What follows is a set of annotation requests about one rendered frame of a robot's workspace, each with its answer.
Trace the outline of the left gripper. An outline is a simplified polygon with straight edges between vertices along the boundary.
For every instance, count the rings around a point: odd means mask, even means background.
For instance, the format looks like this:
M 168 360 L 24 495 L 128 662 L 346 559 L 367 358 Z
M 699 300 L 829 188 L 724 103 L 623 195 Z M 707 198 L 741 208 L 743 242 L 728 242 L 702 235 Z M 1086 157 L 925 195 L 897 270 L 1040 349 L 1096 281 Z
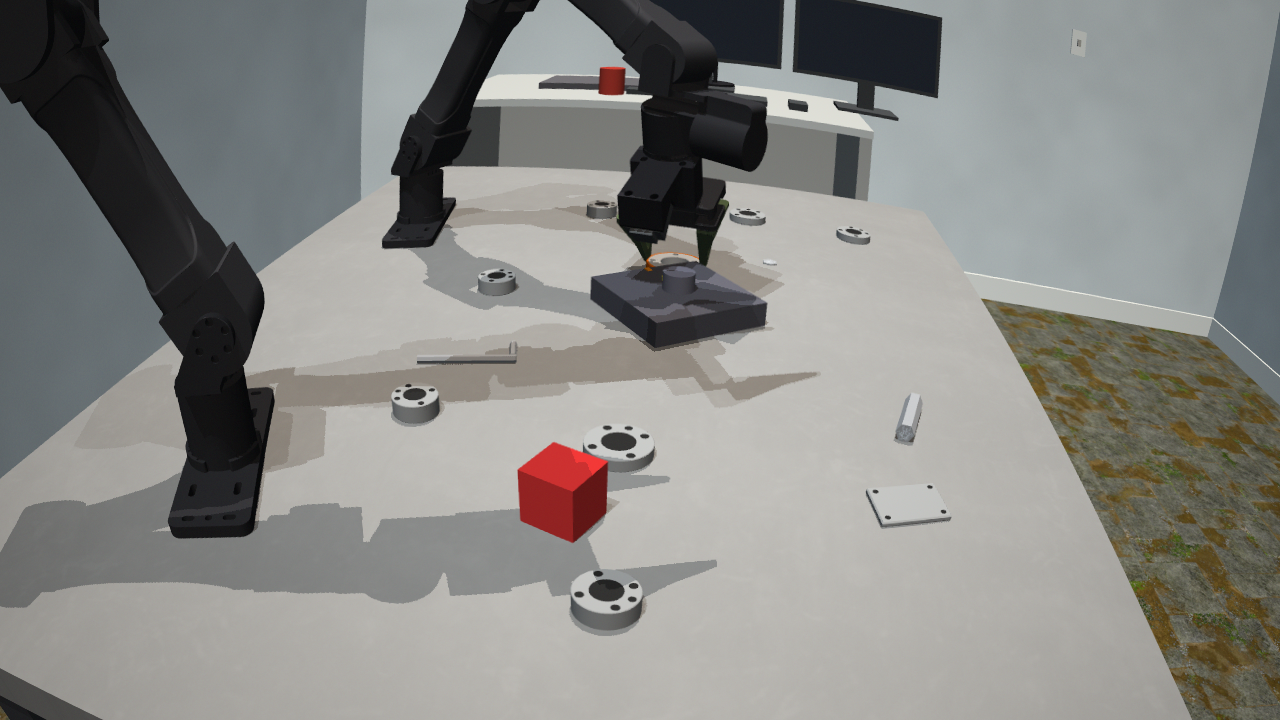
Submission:
M 691 158 L 695 158 L 695 155 L 689 152 L 689 155 L 671 156 L 671 161 L 684 161 Z M 704 266 L 707 266 L 710 255 L 709 245 L 712 247 L 713 243 L 710 243 L 710 241 L 716 238 L 724 214 L 730 208 L 730 202 L 723 200 L 724 193 L 724 181 L 703 177 L 703 195 L 698 206 L 695 209 L 673 208 L 669 218 L 669 225 L 696 229 L 699 263 Z M 628 238 L 634 241 L 646 263 L 646 259 L 652 256 L 652 243 L 635 241 L 632 236 L 628 236 Z

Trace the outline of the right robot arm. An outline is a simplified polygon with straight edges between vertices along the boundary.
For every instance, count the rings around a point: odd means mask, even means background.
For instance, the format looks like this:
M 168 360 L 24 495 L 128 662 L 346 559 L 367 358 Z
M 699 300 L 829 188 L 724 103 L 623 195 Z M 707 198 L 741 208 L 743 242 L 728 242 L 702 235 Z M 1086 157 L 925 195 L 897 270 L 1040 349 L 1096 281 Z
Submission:
M 250 536 L 275 404 L 269 387 L 247 396 L 243 366 L 262 284 L 175 179 L 116 79 L 108 41 L 99 0 L 0 0 L 0 88 L 70 163 L 183 355 L 174 389 L 188 441 L 172 536 Z

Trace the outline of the red cube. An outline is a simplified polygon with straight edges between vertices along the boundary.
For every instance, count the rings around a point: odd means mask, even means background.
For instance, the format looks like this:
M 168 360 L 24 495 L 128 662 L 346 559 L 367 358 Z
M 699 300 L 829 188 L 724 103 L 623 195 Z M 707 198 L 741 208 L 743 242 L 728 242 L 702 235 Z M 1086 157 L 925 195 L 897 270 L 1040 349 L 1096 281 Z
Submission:
M 607 510 L 608 461 L 553 442 L 518 468 L 520 521 L 575 542 Z

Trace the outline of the grey hexagonal bar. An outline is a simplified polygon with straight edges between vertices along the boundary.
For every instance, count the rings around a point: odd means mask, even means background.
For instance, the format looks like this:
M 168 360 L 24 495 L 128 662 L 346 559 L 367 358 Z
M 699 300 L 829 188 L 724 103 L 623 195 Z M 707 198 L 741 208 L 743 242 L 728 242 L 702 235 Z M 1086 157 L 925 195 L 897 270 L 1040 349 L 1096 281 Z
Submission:
M 915 436 L 916 424 L 922 413 L 922 396 L 911 393 L 905 398 L 902 413 L 899 418 L 896 436 L 899 441 L 909 442 Z

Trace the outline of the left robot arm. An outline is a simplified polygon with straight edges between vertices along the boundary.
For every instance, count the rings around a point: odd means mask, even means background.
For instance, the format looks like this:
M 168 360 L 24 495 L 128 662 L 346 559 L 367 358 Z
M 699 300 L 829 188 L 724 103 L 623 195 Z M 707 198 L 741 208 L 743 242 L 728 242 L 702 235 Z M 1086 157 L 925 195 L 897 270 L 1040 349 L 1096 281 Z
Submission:
M 511 1 L 466 4 L 442 69 L 401 136 L 390 168 L 390 176 L 402 176 L 401 211 L 381 240 L 383 249 L 430 247 L 451 217 L 456 199 L 443 199 L 440 168 L 452 165 L 465 149 L 474 102 L 500 47 L 540 0 Z M 637 91 L 653 94 L 641 104 L 643 146 L 630 159 L 631 176 L 617 201 L 620 225 L 628 236 L 646 243 L 666 241 L 673 208 L 695 209 L 701 199 L 701 158 L 748 172 L 760 165 L 767 108 L 708 88 L 716 47 L 650 0 L 568 1 L 625 53 L 622 59 L 640 74 Z M 646 158 L 643 147 L 666 161 Z M 689 152 L 695 158 L 671 161 Z

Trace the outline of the grey l-shaped hex key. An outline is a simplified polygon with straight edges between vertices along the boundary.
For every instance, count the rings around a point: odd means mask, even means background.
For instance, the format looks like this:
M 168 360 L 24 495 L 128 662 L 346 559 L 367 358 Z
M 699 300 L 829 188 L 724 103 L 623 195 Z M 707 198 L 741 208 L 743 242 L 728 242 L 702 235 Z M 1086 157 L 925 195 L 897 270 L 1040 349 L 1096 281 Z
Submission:
M 517 343 L 511 341 L 509 355 L 422 355 L 421 363 L 516 363 Z

